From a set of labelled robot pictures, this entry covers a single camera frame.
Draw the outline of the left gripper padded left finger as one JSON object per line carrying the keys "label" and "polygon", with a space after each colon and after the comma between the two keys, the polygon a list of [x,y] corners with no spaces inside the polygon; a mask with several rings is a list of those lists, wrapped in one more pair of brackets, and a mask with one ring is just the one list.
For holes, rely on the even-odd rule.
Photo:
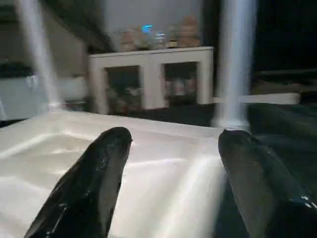
{"label": "left gripper padded left finger", "polygon": [[101,133],[59,179],[26,238],[106,238],[132,144],[130,131]]}

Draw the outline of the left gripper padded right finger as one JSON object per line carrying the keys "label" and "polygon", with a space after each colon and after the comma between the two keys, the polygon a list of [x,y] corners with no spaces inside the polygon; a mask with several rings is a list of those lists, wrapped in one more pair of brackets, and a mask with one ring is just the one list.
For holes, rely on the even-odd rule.
{"label": "left gripper padded right finger", "polygon": [[315,136],[225,130],[218,150],[250,237],[316,237]]}

